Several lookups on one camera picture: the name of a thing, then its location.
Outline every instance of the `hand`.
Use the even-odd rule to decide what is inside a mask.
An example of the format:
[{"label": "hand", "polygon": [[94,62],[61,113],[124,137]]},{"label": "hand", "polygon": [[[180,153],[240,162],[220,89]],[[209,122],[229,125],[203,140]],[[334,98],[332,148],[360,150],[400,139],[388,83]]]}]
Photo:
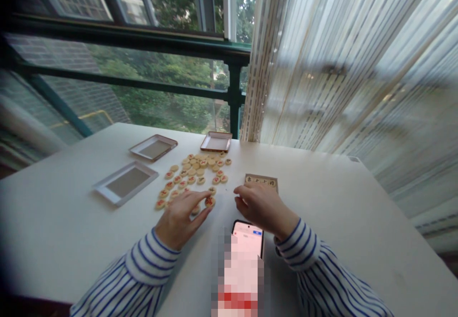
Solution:
[{"label": "hand", "polygon": [[212,208],[204,209],[193,221],[189,218],[191,211],[210,195],[209,191],[189,191],[176,197],[155,227],[157,237],[169,248],[180,251],[205,221]]},{"label": "hand", "polygon": [[294,230],[299,217],[280,199],[277,192],[266,185],[245,183],[236,187],[235,203],[240,213],[260,227],[274,234],[280,241],[286,239]]}]

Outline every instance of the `right hand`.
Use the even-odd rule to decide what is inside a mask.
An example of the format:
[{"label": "right hand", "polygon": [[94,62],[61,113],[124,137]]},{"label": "right hand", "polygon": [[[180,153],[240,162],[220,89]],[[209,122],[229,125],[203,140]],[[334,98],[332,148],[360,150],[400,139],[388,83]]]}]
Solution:
[{"label": "right hand", "polygon": [[274,234],[280,241],[294,230],[299,217],[280,199],[277,192],[266,185],[245,183],[236,187],[235,203],[240,213],[260,227]]}]

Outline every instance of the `pixelated area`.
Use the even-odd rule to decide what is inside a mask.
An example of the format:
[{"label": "pixelated area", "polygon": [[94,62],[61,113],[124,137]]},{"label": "pixelated area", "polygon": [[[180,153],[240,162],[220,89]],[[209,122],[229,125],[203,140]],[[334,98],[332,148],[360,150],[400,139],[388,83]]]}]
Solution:
[{"label": "pixelated area", "polygon": [[212,247],[211,263],[212,317],[270,315],[270,270],[255,251],[243,251],[227,228]]}]

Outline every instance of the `cuff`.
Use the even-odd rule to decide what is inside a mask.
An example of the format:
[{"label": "cuff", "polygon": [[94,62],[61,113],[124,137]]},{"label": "cuff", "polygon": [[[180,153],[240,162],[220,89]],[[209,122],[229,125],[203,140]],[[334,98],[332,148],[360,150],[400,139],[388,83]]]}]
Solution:
[{"label": "cuff", "polygon": [[127,252],[125,265],[135,280],[152,286],[164,285],[180,253],[163,244],[153,228]]},{"label": "cuff", "polygon": [[280,256],[296,272],[309,268],[320,255],[321,241],[302,219],[286,240],[280,242],[274,237],[274,243]]}]

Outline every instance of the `phone screen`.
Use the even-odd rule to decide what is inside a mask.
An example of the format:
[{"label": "phone screen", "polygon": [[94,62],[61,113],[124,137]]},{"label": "phone screen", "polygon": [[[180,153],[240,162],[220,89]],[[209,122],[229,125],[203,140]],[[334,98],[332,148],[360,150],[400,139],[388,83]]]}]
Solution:
[{"label": "phone screen", "polygon": [[256,252],[262,258],[263,231],[257,226],[243,221],[235,221],[232,234],[237,237],[235,250],[238,252]]}]

